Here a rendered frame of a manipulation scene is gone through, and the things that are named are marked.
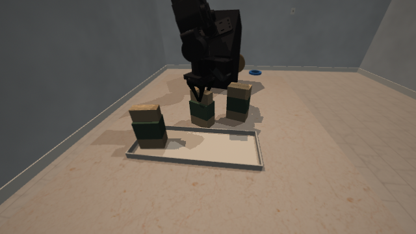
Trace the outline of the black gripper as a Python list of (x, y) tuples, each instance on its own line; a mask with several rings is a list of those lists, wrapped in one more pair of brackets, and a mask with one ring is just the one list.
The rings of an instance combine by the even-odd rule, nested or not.
[[(206, 83), (209, 84), (207, 87), (207, 90), (210, 91), (210, 89), (212, 88), (215, 82), (215, 77), (212, 77), (214, 73), (207, 75), (205, 77), (199, 77), (199, 76), (194, 75), (194, 63), (193, 62), (191, 62), (191, 66), (192, 66), (192, 71), (184, 74), (183, 77), (185, 80), (187, 80), (187, 84), (189, 88), (192, 90), (192, 92), (194, 93), (197, 101), (201, 102)], [(199, 97), (197, 95), (195, 87), (198, 87), (200, 89)]]

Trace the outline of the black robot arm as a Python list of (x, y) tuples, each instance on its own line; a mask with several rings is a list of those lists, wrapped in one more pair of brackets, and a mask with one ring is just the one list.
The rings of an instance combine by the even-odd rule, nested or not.
[[(171, 2), (183, 43), (181, 51), (187, 61), (194, 63), (194, 75), (205, 77), (214, 73), (220, 81), (227, 80), (233, 71), (233, 59), (209, 55), (209, 40), (233, 30), (230, 18), (215, 22), (215, 11), (206, 0)], [(208, 58), (202, 58), (207, 55)]]

